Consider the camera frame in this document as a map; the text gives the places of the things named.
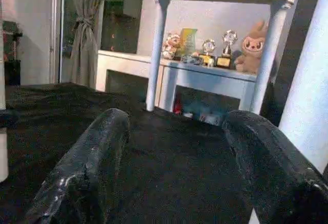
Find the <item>figurine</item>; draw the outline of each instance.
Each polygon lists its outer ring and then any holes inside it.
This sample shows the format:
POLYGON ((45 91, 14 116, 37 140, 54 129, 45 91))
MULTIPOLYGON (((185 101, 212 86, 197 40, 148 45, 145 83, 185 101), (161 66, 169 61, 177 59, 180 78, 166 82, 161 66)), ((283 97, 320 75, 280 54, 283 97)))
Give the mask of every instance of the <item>figurine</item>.
POLYGON ((260 21, 254 25, 251 32, 241 43, 242 55, 239 56, 234 64, 239 72, 257 74, 267 34, 268 27, 265 21, 260 21))
POLYGON ((177 49, 180 47, 180 35, 169 33, 167 40, 163 44, 162 54, 165 59, 172 60, 177 49))

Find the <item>gold trophy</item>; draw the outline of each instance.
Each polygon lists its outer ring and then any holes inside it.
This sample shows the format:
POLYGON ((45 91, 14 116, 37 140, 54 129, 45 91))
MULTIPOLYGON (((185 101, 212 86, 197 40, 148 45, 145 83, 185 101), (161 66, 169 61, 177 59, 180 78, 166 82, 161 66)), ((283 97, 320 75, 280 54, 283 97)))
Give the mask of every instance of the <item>gold trophy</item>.
POLYGON ((215 42, 212 39, 207 39, 202 45, 203 52, 199 56, 203 58, 203 64, 209 67, 213 67, 215 63, 215 57, 210 55, 215 50, 215 42))
POLYGON ((216 66, 228 69, 231 63, 231 45, 238 40, 237 33, 233 30, 228 30, 222 37, 223 43, 226 44, 222 52, 222 56, 216 58, 216 66))

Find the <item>black fabric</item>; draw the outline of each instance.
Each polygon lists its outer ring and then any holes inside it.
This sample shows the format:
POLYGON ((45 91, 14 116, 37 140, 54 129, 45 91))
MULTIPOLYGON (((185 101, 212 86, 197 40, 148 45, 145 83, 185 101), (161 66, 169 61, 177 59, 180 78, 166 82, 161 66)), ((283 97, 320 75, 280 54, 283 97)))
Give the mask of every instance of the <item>black fabric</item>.
POLYGON ((223 130, 262 224, 328 223, 328 184, 267 119, 232 111, 223 130))
POLYGON ((0 110, 0 128, 13 126, 19 118, 18 112, 14 110, 0 110))
POLYGON ((129 115, 131 137, 120 164, 121 194, 108 223, 247 223, 233 154, 219 127, 144 105, 125 95, 73 84, 8 87, 9 177, 0 184, 0 222, 23 217, 46 176, 98 115, 129 115))

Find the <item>door frame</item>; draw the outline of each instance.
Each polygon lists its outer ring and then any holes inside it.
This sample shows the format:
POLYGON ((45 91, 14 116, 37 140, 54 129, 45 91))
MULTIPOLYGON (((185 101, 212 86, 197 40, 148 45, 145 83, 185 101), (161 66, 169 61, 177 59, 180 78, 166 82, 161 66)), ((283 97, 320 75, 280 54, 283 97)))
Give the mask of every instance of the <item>door frame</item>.
POLYGON ((51 1, 49 83, 60 82, 62 54, 62 5, 64 0, 51 1))

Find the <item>white pillar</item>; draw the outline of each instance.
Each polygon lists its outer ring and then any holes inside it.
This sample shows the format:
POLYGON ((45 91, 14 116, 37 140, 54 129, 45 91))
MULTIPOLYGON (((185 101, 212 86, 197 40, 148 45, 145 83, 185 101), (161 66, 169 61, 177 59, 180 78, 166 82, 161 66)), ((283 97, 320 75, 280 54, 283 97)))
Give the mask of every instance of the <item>white pillar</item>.
POLYGON ((268 33, 265 38, 261 64, 257 73, 251 103, 250 111, 253 113, 259 114, 261 111, 287 11, 291 8, 294 1, 295 0, 287 0, 286 2, 276 2, 271 5, 271 18, 268 33))
MULTIPOLYGON (((6 109, 4 41, 2 30, 2 6, 0 0, 0 110, 6 109)), ((0 129, 0 182, 8 177, 7 134, 6 129, 0 129)))
POLYGON ((318 0, 279 129, 323 173, 328 163, 328 0, 318 0))
POLYGON ((170 0, 155 0, 155 2, 156 2, 155 35, 154 35, 154 43, 153 43, 153 52, 152 52, 151 63, 150 63, 150 73, 149 73, 147 101, 146 101, 148 111, 153 111, 155 105, 158 68, 159 68, 160 56, 162 51, 167 8, 170 3, 170 0))

